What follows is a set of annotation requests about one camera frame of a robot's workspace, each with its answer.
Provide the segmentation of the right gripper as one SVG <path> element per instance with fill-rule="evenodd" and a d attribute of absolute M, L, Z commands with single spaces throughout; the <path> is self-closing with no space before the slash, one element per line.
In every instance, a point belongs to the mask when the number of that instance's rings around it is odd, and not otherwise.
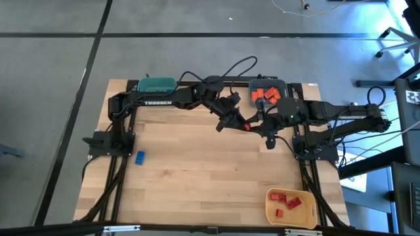
<path fill-rule="evenodd" d="M 273 138 L 279 130 L 284 129 L 285 116 L 278 113 L 266 113 L 265 111 L 257 111 L 250 118 L 251 124 L 258 126 L 251 127 L 250 132 L 254 132 L 261 137 Z"/>

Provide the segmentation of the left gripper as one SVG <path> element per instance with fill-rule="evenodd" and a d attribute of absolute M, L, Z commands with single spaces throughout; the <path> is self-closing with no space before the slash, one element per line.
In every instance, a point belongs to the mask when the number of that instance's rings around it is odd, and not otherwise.
<path fill-rule="evenodd" d="M 217 94 L 209 99 L 209 110 L 219 117 L 217 127 L 230 127 L 237 130 L 250 130 L 250 124 L 241 115 L 236 105 L 241 100 L 238 92 L 228 97 L 218 97 Z"/>

